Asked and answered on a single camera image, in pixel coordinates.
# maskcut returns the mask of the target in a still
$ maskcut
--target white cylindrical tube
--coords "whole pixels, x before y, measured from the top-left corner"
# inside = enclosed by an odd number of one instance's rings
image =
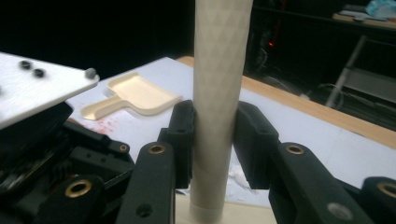
[[[221,221],[252,3],[195,1],[190,214],[197,223]]]

